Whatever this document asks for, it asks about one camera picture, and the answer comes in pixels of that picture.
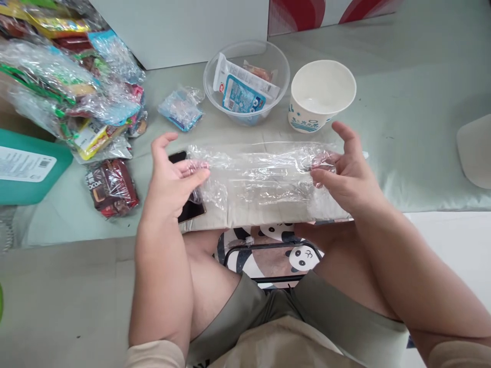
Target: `paper cup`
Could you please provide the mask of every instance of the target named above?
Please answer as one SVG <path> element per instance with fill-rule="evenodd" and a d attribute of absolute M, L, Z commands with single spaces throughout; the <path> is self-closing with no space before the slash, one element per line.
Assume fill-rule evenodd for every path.
<path fill-rule="evenodd" d="M 343 64 L 317 60 L 295 74 L 288 122 L 296 131 L 314 133 L 347 108 L 356 96 L 356 81 Z"/>

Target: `leg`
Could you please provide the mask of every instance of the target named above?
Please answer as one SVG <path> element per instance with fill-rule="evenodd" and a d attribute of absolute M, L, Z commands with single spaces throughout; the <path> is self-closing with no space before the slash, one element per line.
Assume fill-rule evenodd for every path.
<path fill-rule="evenodd" d="M 354 222 L 300 224 L 296 235 L 325 252 L 293 290 L 302 318 L 363 365 L 397 366 L 409 334 L 382 296 Z"/>
<path fill-rule="evenodd" d="M 223 230 L 211 230 L 183 236 L 194 287 L 191 340 L 198 337 L 218 316 L 240 281 L 238 274 L 212 257 L 222 233 Z"/>
<path fill-rule="evenodd" d="M 266 296 L 257 284 L 213 259 L 221 233 L 184 235 L 194 288 L 188 365 L 207 366 L 219 358 L 243 332 L 261 323 L 264 314 Z"/>
<path fill-rule="evenodd" d="M 311 240 L 325 253 L 314 269 L 318 276 L 364 307 L 400 320 L 382 295 L 360 245 L 354 221 L 312 227 L 299 224 L 296 233 Z"/>

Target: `sleeve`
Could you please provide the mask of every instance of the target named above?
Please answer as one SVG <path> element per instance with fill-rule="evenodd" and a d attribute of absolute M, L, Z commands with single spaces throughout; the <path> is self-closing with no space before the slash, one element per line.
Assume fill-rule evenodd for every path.
<path fill-rule="evenodd" d="M 475 342 L 448 341 L 435 346 L 429 368 L 491 368 L 491 348 Z"/>
<path fill-rule="evenodd" d="M 170 341 L 136 345 L 126 353 L 125 368 L 185 368 L 183 352 Z"/>

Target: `hand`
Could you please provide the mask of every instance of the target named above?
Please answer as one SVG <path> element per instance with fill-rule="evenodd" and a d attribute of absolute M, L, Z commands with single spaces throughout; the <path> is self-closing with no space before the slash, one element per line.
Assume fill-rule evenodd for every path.
<path fill-rule="evenodd" d="M 353 218 L 370 216 L 373 210 L 388 205 L 377 179 L 363 157 L 358 135 L 341 122 L 332 124 L 334 131 L 344 141 L 344 154 L 336 157 L 336 174 L 313 168 L 312 179 L 316 187 L 326 187 L 337 203 Z"/>
<path fill-rule="evenodd" d="M 153 174 L 143 215 L 159 223 L 177 223 L 191 192 L 210 176 L 205 164 L 197 165 L 191 160 L 175 164 L 169 161 L 165 147 L 176 139 L 177 133 L 165 133 L 152 143 Z"/>

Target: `shorts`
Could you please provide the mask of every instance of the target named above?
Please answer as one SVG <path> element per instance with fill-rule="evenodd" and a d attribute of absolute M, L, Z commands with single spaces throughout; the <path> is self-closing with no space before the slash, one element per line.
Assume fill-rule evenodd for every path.
<path fill-rule="evenodd" d="M 246 330 L 286 315 L 313 326 L 345 356 L 367 367 L 399 366 L 408 342 L 402 322 L 353 301 L 313 271 L 295 288 L 268 295 L 243 273 L 218 316 L 191 341 L 187 365 L 209 365 L 232 349 Z"/>

